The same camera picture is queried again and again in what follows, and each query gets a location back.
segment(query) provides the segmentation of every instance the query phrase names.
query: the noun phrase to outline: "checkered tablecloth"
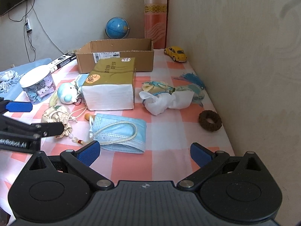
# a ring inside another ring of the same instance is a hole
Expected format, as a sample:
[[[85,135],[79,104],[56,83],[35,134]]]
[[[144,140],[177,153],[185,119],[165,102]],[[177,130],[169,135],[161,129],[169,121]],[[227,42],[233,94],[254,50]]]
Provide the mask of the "checkered tablecloth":
[[[164,81],[174,87],[187,85],[186,81],[176,80],[173,77],[179,77],[188,72],[194,73],[188,62],[173,62],[169,56],[164,55],[163,50],[155,50],[154,70],[152,72],[137,72],[135,108],[133,110],[87,111],[93,115],[95,113],[122,115],[141,118],[147,122],[146,151],[144,154],[112,152],[102,149],[100,156],[91,165],[91,168],[111,179],[115,184],[119,180],[173,180],[176,184],[199,168],[189,155],[191,143],[198,142],[213,152],[224,150],[230,155],[234,155],[224,127],[211,133],[204,130],[198,123],[198,116],[204,109],[215,111],[206,91],[202,101],[204,107],[192,103],[186,109],[167,109],[164,113],[153,116],[142,105],[139,92],[142,91],[143,82]],[[78,74],[77,62],[74,60],[54,72],[52,76],[58,87],[64,82],[71,82]],[[21,93],[16,101],[26,101],[25,95]],[[84,107],[83,104],[67,106],[71,111]],[[6,113],[6,115],[26,123],[39,123],[47,108],[48,102],[46,100],[34,105],[30,113]],[[84,115],[77,120],[78,123],[71,122],[73,133],[79,139],[87,141],[89,122],[84,119]],[[69,137],[61,139],[48,137],[42,140],[41,150],[45,151],[47,155],[59,155],[66,149],[78,150],[80,147]],[[8,190],[30,156],[0,150],[0,207],[10,214],[11,209],[7,202]]]

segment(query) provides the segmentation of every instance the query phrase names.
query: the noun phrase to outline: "wall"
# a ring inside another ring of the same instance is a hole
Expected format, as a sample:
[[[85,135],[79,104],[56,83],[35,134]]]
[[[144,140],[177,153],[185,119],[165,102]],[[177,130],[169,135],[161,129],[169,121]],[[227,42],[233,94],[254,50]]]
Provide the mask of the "wall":
[[[13,9],[10,17],[20,20],[25,15],[25,4]],[[116,16],[128,21],[131,28],[129,37],[144,37],[144,0],[36,0],[34,9],[36,13],[32,10],[28,17],[33,28],[36,59],[55,59],[62,55],[61,51],[66,53],[90,40],[107,38],[105,25]],[[0,70],[10,68],[11,64],[28,62],[23,27],[24,22],[12,22],[8,14],[0,17]],[[34,53],[30,49],[29,54],[33,60]]]
[[[277,220],[301,208],[300,0],[169,0],[167,45],[204,80],[234,152],[255,151],[283,193]]]

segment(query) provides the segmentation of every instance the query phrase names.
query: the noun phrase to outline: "pink curtain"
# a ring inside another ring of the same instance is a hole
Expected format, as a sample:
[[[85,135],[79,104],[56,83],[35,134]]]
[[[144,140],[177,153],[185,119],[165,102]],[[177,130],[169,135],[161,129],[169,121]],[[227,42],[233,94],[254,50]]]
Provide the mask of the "pink curtain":
[[[165,48],[167,0],[144,0],[144,36],[151,38],[155,49]]]

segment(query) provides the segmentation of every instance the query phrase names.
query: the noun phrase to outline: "blue and white plush toy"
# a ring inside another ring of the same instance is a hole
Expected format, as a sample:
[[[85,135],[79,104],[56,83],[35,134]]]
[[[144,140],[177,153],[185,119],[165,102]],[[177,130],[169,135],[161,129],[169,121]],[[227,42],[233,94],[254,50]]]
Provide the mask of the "blue and white plush toy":
[[[78,99],[78,92],[74,85],[69,82],[63,83],[58,88],[58,98],[63,104],[76,103]]]

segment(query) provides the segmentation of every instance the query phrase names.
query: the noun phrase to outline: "blue tassel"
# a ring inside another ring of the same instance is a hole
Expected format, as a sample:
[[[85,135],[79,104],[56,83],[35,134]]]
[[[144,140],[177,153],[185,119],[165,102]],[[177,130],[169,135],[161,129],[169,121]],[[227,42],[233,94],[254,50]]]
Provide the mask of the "blue tassel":
[[[202,89],[206,89],[204,82],[194,73],[183,74],[178,79],[185,80],[187,82],[190,82],[190,83],[200,86]]]

